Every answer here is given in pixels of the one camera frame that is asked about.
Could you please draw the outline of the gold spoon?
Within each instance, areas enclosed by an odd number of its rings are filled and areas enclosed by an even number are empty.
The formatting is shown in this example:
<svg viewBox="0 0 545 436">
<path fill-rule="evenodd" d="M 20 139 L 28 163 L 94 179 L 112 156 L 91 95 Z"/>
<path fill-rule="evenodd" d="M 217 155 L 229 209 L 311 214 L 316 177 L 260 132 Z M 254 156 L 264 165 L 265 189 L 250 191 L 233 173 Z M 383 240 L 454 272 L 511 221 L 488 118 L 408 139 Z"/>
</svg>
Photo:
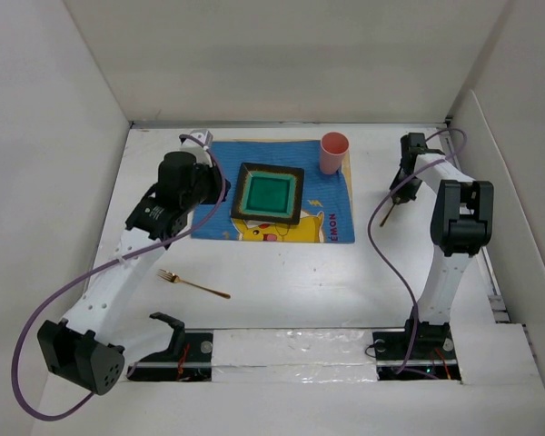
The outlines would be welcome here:
<svg viewBox="0 0 545 436">
<path fill-rule="evenodd" d="M 396 203 L 391 204 L 391 206 L 387 210 L 387 213 L 382 217 L 382 219 L 380 221 L 380 224 L 379 224 L 380 227 L 383 227 L 387 223 L 387 221 L 388 221 L 389 217 L 391 216 L 391 213 L 392 213 L 393 209 L 395 208 L 395 206 L 396 206 Z"/>
</svg>

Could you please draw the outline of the pink plastic cup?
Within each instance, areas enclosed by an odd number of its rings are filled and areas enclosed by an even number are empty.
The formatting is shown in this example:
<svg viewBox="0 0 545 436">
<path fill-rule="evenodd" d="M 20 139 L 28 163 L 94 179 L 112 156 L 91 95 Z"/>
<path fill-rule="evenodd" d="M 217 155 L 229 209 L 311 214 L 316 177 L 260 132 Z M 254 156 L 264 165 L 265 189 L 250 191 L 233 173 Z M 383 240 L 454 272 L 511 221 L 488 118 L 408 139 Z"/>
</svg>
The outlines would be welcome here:
<svg viewBox="0 0 545 436">
<path fill-rule="evenodd" d="M 336 173 L 342 166 L 344 155 L 349 151 L 349 140 L 341 133 L 330 132 L 320 141 L 320 170 L 324 174 Z"/>
</svg>

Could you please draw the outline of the green square ceramic plate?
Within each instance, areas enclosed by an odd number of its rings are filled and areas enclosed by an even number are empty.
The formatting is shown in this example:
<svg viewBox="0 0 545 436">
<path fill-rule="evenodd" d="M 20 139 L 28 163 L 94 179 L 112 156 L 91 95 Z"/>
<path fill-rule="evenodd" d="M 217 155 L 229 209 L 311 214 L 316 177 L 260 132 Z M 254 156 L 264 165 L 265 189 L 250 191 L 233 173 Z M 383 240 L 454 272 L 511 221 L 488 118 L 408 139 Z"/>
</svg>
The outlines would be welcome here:
<svg viewBox="0 0 545 436">
<path fill-rule="evenodd" d="M 241 163 L 230 215 L 234 219 L 282 224 L 301 220 L 302 168 Z"/>
</svg>

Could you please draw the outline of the gold fork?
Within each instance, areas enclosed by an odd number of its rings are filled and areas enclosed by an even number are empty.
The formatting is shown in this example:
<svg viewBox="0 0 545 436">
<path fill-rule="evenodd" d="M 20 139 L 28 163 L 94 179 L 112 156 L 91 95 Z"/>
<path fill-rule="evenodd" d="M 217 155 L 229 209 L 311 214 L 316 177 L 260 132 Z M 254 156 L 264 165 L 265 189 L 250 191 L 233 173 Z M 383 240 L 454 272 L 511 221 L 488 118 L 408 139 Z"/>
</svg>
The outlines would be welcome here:
<svg viewBox="0 0 545 436">
<path fill-rule="evenodd" d="M 175 274 L 173 272 L 169 272 L 169 271 L 166 271 L 166 270 L 163 270 L 163 269 L 159 269 L 158 272 L 156 273 L 156 275 L 158 277 L 160 277 L 161 279 L 167 281 L 167 282 L 182 283 L 182 284 L 191 286 L 191 287 L 193 287 L 195 289 L 199 289 L 199 290 L 202 290 L 204 292 L 208 292 L 210 294 L 216 295 L 216 296 L 218 296 L 220 298 L 223 298 L 223 299 L 226 299 L 226 300 L 230 300 L 232 298 L 232 296 L 227 292 L 216 291 L 216 290 L 213 290 L 211 288 L 208 288 L 208 287 L 205 287 L 205 286 L 202 286 L 202 285 L 190 282 L 190 281 L 186 281 L 186 280 L 182 279 L 179 275 L 177 275 L 177 274 Z"/>
</svg>

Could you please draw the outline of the blue Pikachu placemat cloth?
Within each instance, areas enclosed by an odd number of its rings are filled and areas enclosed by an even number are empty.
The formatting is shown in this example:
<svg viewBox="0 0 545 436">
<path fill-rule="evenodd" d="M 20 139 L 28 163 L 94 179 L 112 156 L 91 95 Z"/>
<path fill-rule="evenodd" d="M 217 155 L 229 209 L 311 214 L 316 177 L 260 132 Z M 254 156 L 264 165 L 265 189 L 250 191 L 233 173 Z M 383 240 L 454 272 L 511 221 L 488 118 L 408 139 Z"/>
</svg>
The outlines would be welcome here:
<svg viewBox="0 0 545 436">
<path fill-rule="evenodd" d="M 354 243 L 352 208 L 345 175 L 319 168 L 318 140 L 255 142 L 219 141 L 213 154 L 231 188 L 210 220 L 192 233 L 195 239 L 271 243 Z M 269 164 L 302 168 L 304 184 L 297 225 L 235 219 L 231 216 L 241 165 Z"/>
</svg>

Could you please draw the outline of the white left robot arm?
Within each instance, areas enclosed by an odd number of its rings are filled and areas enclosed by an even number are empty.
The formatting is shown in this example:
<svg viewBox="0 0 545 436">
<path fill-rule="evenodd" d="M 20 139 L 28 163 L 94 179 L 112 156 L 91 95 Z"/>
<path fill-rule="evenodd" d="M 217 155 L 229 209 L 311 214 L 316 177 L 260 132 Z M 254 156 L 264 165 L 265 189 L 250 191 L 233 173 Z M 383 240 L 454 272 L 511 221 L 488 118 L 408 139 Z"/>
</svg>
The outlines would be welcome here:
<svg viewBox="0 0 545 436">
<path fill-rule="evenodd" d="M 182 354 L 184 324 L 172 316 L 154 312 L 151 322 L 132 334 L 119 331 L 117 323 L 147 272 L 185 228 L 189 213 L 199 204 L 221 203 L 228 187 L 205 147 L 164 156 L 158 180 L 127 218 L 109 266 L 94 274 L 59 322 L 39 328 L 49 372 L 104 395 L 126 366 L 153 353 L 168 361 Z"/>
</svg>

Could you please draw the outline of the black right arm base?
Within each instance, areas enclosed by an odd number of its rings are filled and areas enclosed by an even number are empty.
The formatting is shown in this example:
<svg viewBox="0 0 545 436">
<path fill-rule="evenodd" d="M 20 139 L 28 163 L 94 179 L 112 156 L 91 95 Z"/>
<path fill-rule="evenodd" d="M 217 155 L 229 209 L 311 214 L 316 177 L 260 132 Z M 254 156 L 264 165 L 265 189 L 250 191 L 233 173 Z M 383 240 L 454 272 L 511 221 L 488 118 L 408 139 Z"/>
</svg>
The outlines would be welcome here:
<svg viewBox="0 0 545 436">
<path fill-rule="evenodd" d="M 413 320 L 408 319 L 401 329 L 374 331 L 364 352 L 374 359 L 380 382 L 461 380 L 448 322 L 420 322 L 414 329 Z"/>
</svg>

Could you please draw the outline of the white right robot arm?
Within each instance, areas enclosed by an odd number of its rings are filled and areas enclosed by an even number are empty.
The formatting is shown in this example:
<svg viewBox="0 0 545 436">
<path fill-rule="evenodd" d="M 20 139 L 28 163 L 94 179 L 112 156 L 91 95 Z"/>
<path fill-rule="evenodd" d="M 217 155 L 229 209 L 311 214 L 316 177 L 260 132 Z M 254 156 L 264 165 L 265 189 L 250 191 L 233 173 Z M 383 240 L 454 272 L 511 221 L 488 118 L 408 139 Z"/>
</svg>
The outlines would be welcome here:
<svg viewBox="0 0 545 436">
<path fill-rule="evenodd" d="M 425 360 L 441 347 L 450 331 L 451 306 L 471 258 L 492 233 L 494 187 L 460 172 L 427 146 L 423 134 L 401 138 L 401 162 L 390 193 L 392 203 L 414 201 L 422 184 L 436 194 L 430 236 L 434 245 L 426 284 L 403 332 L 385 341 L 390 361 Z"/>
</svg>

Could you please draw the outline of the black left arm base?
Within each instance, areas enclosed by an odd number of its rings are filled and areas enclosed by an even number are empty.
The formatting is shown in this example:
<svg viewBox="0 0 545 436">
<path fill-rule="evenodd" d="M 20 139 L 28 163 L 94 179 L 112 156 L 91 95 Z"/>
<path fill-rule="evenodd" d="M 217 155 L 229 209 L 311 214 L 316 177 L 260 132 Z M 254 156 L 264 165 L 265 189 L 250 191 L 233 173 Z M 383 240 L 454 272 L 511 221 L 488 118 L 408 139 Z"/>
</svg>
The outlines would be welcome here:
<svg viewBox="0 0 545 436">
<path fill-rule="evenodd" d="M 161 312 L 150 318 L 172 329 L 171 340 L 164 350 L 132 363 L 126 378 L 132 382 L 210 382 L 213 331 L 187 330 L 182 321 Z"/>
</svg>

